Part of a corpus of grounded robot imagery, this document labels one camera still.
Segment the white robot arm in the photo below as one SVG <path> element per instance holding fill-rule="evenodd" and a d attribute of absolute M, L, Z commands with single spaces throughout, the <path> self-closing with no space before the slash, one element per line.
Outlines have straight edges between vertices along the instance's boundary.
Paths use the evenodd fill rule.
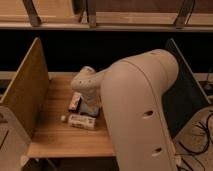
<path fill-rule="evenodd" d="M 177 171 L 162 96 L 178 72 L 175 57 L 156 49 L 123 58 L 101 72 L 90 74 L 84 67 L 71 81 L 91 105 L 100 93 L 120 171 Z"/>

